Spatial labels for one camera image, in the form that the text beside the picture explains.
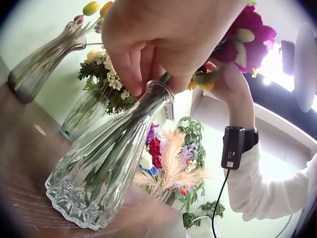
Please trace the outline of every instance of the black cable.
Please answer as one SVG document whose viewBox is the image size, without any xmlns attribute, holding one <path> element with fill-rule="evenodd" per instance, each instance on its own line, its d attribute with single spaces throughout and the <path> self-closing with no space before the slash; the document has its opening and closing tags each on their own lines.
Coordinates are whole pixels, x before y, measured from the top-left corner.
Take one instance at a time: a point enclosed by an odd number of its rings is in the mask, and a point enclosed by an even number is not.
<svg viewBox="0 0 317 238">
<path fill-rule="evenodd" d="M 220 193 L 219 193 L 219 196 L 218 196 L 218 200 L 217 200 L 216 205 L 215 205 L 214 212 L 212 213 L 211 225 L 212 225 L 212 232 L 213 232 L 215 238 L 217 238 L 217 235 L 216 235 L 216 232 L 215 232 L 215 226 L 214 226 L 214 219 L 215 219 L 216 209 L 217 209 L 217 206 L 218 206 L 218 203 L 219 203 L 219 200 L 220 200 L 220 197 L 221 197 L 223 188 L 224 188 L 224 186 L 225 186 L 225 184 L 226 184 L 226 182 L 227 182 L 227 179 L 228 179 L 228 176 L 229 176 L 229 172 L 230 172 L 230 170 L 228 169 L 227 176 L 226 176 L 226 178 L 224 179 L 222 188 L 221 188 L 221 190 L 220 190 Z M 289 222 L 291 221 L 292 216 L 293 216 L 293 215 L 291 214 L 291 216 L 289 217 L 288 222 L 286 223 L 286 225 L 284 226 L 284 228 L 281 230 L 281 232 L 280 232 L 275 238 L 278 238 L 279 235 L 282 234 L 282 232 L 286 229 L 286 227 L 288 226 Z"/>
<path fill-rule="evenodd" d="M 286 223 L 286 225 L 284 226 L 283 230 L 281 230 L 281 232 L 275 237 L 278 238 L 280 234 L 282 234 L 282 232 L 286 229 L 286 227 L 288 226 L 289 222 L 291 221 L 293 214 L 291 214 L 291 216 L 289 217 L 288 222 Z"/>
<path fill-rule="evenodd" d="M 220 197 L 221 197 L 223 188 L 224 188 L 224 186 L 225 186 L 225 184 L 226 184 L 226 182 L 227 182 L 227 179 L 228 179 L 228 176 L 229 176 L 229 172 L 230 172 L 230 170 L 228 169 L 227 176 L 226 176 L 226 178 L 224 179 L 222 188 L 221 188 L 220 193 L 219 193 L 218 200 L 217 200 L 216 205 L 215 205 L 214 212 L 213 212 L 213 214 L 212 214 L 211 225 L 212 225 L 212 232 L 213 232 L 215 238 L 217 238 L 217 235 L 216 235 L 216 232 L 215 232 L 215 227 L 214 227 L 214 219 L 215 219 L 216 209 L 217 209 L 217 206 L 218 206 L 218 203 L 219 203 L 219 200 L 220 200 Z"/>
</svg>

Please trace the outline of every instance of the wrist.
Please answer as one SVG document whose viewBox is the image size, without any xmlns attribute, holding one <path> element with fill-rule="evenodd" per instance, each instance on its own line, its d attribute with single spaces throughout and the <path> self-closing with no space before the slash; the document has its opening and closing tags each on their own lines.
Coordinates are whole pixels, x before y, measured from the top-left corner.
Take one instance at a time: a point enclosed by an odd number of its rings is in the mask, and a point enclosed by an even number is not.
<svg viewBox="0 0 317 238">
<path fill-rule="evenodd" d="M 227 102 L 229 109 L 229 125 L 239 126 L 245 130 L 252 130 L 255 128 L 255 111 L 252 97 L 236 98 Z"/>
</svg>

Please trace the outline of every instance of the white sleeve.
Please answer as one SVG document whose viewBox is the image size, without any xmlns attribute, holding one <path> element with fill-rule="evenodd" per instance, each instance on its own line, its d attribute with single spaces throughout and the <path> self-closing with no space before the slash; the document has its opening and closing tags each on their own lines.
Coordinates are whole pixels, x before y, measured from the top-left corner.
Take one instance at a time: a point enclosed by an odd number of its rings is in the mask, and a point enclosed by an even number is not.
<svg viewBox="0 0 317 238">
<path fill-rule="evenodd" d="M 243 213 L 244 221 L 276 219 L 302 210 L 307 200 L 308 178 L 316 176 L 316 155 L 306 169 L 290 178 L 265 182 L 259 168 L 260 150 L 258 143 L 242 155 L 239 169 L 230 171 L 227 185 L 232 210 Z"/>
</svg>

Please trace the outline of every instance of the gray glass vase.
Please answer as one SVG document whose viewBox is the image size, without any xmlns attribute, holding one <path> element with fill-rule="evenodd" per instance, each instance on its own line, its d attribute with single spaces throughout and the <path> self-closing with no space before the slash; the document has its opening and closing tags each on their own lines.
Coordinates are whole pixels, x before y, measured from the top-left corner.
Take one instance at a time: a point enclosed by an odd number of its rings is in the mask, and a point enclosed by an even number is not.
<svg viewBox="0 0 317 238">
<path fill-rule="evenodd" d="M 99 89 L 85 92 L 68 113 L 60 132 L 74 142 L 103 116 L 107 103 Z"/>
<path fill-rule="evenodd" d="M 48 177 L 46 195 L 65 219 L 81 228 L 104 228 L 122 206 L 150 126 L 174 95 L 162 81 L 150 81 L 137 103 L 89 133 Z"/>
<path fill-rule="evenodd" d="M 8 85 L 24 104 L 32 102 L 47 78 L 72 51 L 86 48 L 86 38 L 79 25 L 69 22 L 63 32 L 22 60 L 9 74 Z"/>
</svg>

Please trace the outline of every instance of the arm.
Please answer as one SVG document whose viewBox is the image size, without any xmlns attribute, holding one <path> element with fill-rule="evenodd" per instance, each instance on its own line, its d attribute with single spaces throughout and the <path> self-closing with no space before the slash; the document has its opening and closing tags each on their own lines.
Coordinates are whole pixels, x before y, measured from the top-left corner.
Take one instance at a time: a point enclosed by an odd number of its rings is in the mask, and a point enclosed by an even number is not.
<svg viewBox="0 0 317 238">
<path fill-rule="evenodd" d="M 246 130 L 255 127 L 254 105 L 251 94 L 244 94 L 227 102 L 230 125 Z M 242 155 L 238 170 L 230 171 L 227 184 L 230 206 L 243 213 L 243 220 L 253 218 L 276 219 L 303 209 L 308 192 L 308 178 L 316 176 L 316 156 L 308 168 L 282 181 L 265 182 L 259 169 L 261 145 L 258 143 Z"/>
</svg>

